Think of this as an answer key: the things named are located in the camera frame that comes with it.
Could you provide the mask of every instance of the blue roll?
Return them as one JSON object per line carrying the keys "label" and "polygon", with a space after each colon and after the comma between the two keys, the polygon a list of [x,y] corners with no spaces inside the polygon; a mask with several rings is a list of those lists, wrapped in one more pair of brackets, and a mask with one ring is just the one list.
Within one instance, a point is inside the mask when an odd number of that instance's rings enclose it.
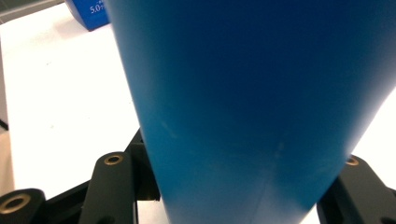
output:
{"label": "blue roll", "polygon": [[301,221],[396,84],[395,8],[107,1],[169,222]]}

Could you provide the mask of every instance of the white table surface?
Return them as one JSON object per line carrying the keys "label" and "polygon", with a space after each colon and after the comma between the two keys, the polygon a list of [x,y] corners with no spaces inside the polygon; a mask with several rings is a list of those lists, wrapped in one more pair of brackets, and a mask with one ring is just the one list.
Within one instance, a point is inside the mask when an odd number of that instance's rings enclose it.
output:
{"label": "white table surface", "polygon": [[[90,179],[139,127],[112,28],[88,32],[60,4],[1,25],[0,36],[15,186],[51,198]],[[396,91],[354,154],[396,189]],[[162,203],[139,202],[139,214],[167,223]],[[302,223],[318,223],[316,212]]]}

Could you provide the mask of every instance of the black holder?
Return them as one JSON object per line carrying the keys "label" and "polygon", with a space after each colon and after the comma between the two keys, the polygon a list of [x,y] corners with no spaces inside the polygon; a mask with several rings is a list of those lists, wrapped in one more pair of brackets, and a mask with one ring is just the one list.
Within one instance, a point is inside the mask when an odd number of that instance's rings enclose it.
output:
{"label": "black holder", "polygon": [[[138,131],[124,152],[95,164],[92,179],[50,200],[39,189],[0,198],[0,224],[138,224],[136,201],[161,198]],[[396,192],[352,156],[317,205],[321,224],[396,224]]]}

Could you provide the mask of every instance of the blue cylinder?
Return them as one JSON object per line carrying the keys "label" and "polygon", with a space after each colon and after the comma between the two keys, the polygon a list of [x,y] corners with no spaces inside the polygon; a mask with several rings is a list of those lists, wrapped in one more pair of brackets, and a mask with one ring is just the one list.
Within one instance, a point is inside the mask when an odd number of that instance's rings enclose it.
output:
{"label": "blue cylinder", "polygon": [[395,8],[107,1],[170,223],[301,221],[396,84]]}

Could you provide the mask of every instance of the glossy blue surface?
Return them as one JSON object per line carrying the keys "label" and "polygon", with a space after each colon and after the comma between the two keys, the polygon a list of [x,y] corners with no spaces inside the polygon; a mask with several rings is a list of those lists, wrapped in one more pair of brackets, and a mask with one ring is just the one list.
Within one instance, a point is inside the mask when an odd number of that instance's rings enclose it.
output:
{"label": "glossy blue surface", "polygon": [[106,2],[173,224],[298,223],[396,81],[396,1]]}

